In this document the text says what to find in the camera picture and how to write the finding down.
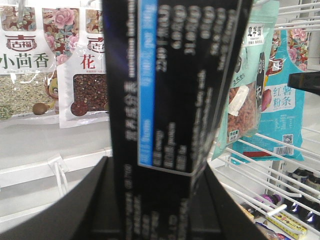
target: nutrition facts label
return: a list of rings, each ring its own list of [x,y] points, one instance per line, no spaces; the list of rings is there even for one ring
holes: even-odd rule
[[[212,144],[208,131],[217,86],[226,77],[237,10],[164,2],[137,2],[137,161],[188,175]]]

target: red logo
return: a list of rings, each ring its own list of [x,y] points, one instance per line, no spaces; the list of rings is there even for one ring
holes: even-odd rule
[[[103,54],[105,52],[105,41],[103,37],[92,38],[88,37],[89,43],[87,45],[89,50],[92,50],[96,53]]]
[[[17,52],[27,52],[37,47],[36,36],[7,36],[6,47]]]

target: cyan snack package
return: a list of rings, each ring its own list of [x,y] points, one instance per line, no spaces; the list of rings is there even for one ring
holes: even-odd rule
[[[279,2],[275,0],[251,10],[225,103],[213,159],[239,138],[250,137],[258,131],[264,79],[278,10]]]
[[[305,36],[302,29],[274,32],[258,130],[259,134],[296,147],[302,144],[305,92],[288,86],[288,80],[290,74],[303,73],[307,68],[308,48]],[[244,137],[243,140],[280,156],[303,160],[302,154],[288,145],[256,135]],[[279,160],[241,142],[235,142],[233,149],[256,160]]]

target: blue label stripe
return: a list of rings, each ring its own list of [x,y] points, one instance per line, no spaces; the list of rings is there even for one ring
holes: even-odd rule
[[[155,107],[157,0],[138,2],[138,163],[152,166]]]

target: food package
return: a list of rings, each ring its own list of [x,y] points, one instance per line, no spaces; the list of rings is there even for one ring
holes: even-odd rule
[[[76,127],[109,119],[101,9],[57,8],[48,16],[58,35],[59,124]]]
[[[274,215],[274,217],[280,221],[281,223],[283,223],[284,225],[286,225],[287,227],[282,226],[281,224],[279,224],[277,221],[275,221],[274,218],[272,217],[266,217],[266,219],[268,221],[270,221],[271,223],[273,223],[274,225],[276,225],[277,227],[279,227],[282,231],[284,231],[286,234],[288,234],[289,236],[291,236],[293,239],[295,240],[302,240],[305,238],[305,236],[307,235],[307,228],[305,228],[304,226],[302,226],[300,223],[298,223],[297,221],[291,219],[289,216],[287,216],[284,213],[277,213],[276,215]]]
[[[0,128],[59,121],[54,48],[39,6],[0,5]]]
[[[227,145],[258,131],[264,79],[268,68],[266,60],[271,51],[278,9],[279,2],[275,0],[252,8],[219,134],[215,140],[213,159],[217,158]]]
[[[305,92],[289,87],[288,80],[290,74],[301,73],[307,69],[306,33],[302,29],[277,30],[273,34],[272,42],[258,133],[288,145],[256,135],[244,137],[243,140],[280,156],[301,161],[302,154],[289,145],[300,147],[302,144]],[[233,149],[255,160],[279,160],[276,156],[241,142],[234,143]]]
[[[103,2],[123,239],[187,239],[251,4]]]

